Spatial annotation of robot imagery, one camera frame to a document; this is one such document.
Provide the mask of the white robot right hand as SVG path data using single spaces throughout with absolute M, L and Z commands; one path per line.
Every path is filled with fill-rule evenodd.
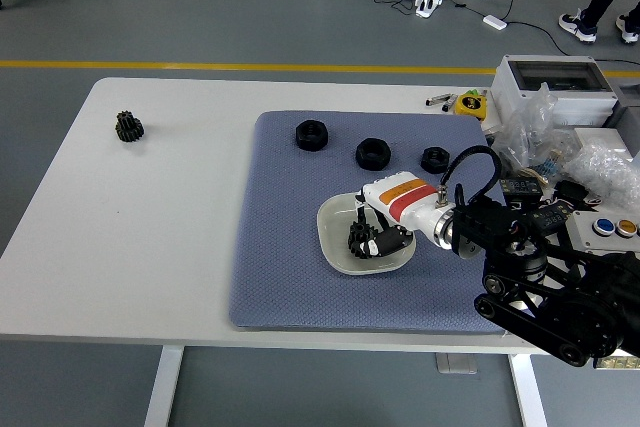
M 453 204 L 443 186 L 403 171 L 364 185 L 355 206 L 347 244 L 358 258 L 398 252 L 411 245 L 416 231 L 440 248 L 451 247 Z

